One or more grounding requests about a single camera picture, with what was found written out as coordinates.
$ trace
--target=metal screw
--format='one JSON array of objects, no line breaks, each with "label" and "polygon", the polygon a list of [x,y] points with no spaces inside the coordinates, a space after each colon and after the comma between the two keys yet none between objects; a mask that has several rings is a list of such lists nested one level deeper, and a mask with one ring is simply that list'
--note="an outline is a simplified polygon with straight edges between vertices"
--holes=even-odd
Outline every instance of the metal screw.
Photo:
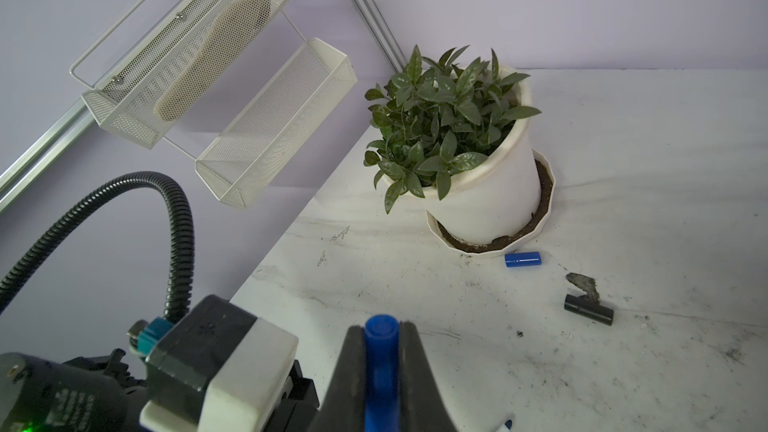
[{"label": "metal screw", "polygon": [[147,326],[149,325],[149,322],[147,321],[136,321],[135,324],[130,326],[130,329],[128,330],[128,341],[131,345],[134,347],[138,346],[138,339],[139,334],[141,331],[143,331]]}]

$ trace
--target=soil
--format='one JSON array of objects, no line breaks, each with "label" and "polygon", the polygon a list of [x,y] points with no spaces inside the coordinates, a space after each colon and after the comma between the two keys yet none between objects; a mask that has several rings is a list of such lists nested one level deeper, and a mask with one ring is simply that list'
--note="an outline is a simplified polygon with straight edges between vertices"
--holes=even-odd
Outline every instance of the soil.
[{"label": "soil", "polygon": [[596,304],[600,303],[600,294],[598,293],[598,285],[592,277],[587,277],[586,275],[575,274],[570,272],[568,275],[565,276],[565,280],[569,281],[571,284],[575,285],[576,287],[580,288],[581,290],[587,293],[586,295],[583,295],[581,298],[584,298]]},{"label": "soil", "polygon": [[464,252],[473,252],[475,254],[501,250],[507,245],[512,244],[523,235],[529,234],[533,231],[533,229],[536,228],[538,223],[541,222],[543,217],[546,215],[549,198],[552,196],[552,177],[549,176],[547,168],[544,167],[544,164],[537,160],[536,170],[538,171],[538,180],[542,184],[542,198],[539,200],[536,211],[531,214],[531,221],[523,228],[521,228],[517,233],[513,235],[503,235],[501,237],[496,237],[493,239],[493,242],[485,245],[467,244],[466,242],[459,240],[448,233],[446,228],[443,227],[440,222],[438,222],[437,225],[440,227],[440,233],[443,235],[443,237],[446,238],[448,242],[450,242],[451,245],[456,247],[458,250],[462,250]]}]

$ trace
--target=beige sponge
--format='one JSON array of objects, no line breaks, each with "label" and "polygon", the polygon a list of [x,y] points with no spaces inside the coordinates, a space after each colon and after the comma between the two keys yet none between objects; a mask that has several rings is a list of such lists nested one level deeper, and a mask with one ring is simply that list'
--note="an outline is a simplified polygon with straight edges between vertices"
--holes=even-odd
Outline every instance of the beige sponge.
[{"label": "beige sponge", "polygon": [[210,26],[187,69],[155,103],[153,113],[173,122],[203,95],[270,22],[270,0],[233,0]]}]

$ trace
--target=white plastic housing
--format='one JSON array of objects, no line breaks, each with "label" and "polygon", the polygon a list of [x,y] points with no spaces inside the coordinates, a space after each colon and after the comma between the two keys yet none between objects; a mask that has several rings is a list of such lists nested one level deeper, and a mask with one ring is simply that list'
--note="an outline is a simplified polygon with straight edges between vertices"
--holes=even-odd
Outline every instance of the white plastic housing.
[{"label": "white plastic housing", "polygon": [[278,400],[299,339],[258,318],[206,389],[198,424],[152,400],[139,423],[152,432],[257,432]]}]

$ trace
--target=white flower pot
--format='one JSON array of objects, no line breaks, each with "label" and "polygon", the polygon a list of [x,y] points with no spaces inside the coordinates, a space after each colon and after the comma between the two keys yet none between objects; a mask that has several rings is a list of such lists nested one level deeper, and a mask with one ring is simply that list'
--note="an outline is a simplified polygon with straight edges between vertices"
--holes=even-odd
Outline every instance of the white flower pot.
[{"label": "white flower pot", "polygon": [[[514,69],[502,67],[501,72],[508,75]],[[533,105],[528,79],[518,82],[512,92],[520,105]],[[435,187],[425,187],[423,200],[428,217],[440,222],[455,238],[471,245],[487,245],[495,238],[514,235],[523,229],[531,221],[542,195],[528,139],[531,120],[517,120],[501,145],[483,164],[452,176],[451,190],[443,200],[438,199]],[[547,169],[554,179],[548,164]],[[388,176],[382,177],[382,181],[388,186],[392,184]],[[548,216],[549,213],[532,235],[538,234]]]},{"label": "white flower pot", "polygon": [[492,247],[492,248],[489,248],[489,250],[486,250],[483,252],[471,252],[469,250],[466,250],[465,248],[457,247],[457,244],[452,242],[451,238],[446,236],[446,234],[443,233],[443,230],[440,229],[440,225],[438,224],[437,219],[434,216],[432,216],[432,214],[430,214],[429,211],[426,211],[427,226],[429,226],[429,230],[433,234],[435,234],[435,236],[440,239],[440,242],[442,242],[442,244],[445,245],[447,248],[450,248],[451,250],[455,250],[456,252],[459,252],[464,255],[471,255],[473,257],[496,257],[499,255],[511,254],[512,252],[518,250],[523,245],[530,242],[531,239],[533,239],[533,237],[535,237],[542,231],[542,229],[544,228],[544,224],[547,223],[547,219],[549,219],[549,216],[552,214],[552,196],[554,194],[554,187],[557,183],[557,180],[555,180],[554,174],[552,173],[552,167],[549,165],[549,161],[547,160],[547,158],[544,157],[541,153],[537,152],[536,149],[533,149],[533,157],[536,159],[537,162],[540,162],[543,165],[544,170],[546,171],[547,175],[549,175],[549,180],[551,182],[551,185],[550,185],[548,196],[542,197],[542,200],[539,203],[539,207],[543,207],[544,214],[535,224],[529,223],[527,225],[528,230],[525,233],[523,234],[516,233],[513,237],[510,237],[511,241],[504,241],[504,243],[508,242],[507,245],[504,245],[504,244],[497,245],[497,247],[500,247],[500,248]]}]

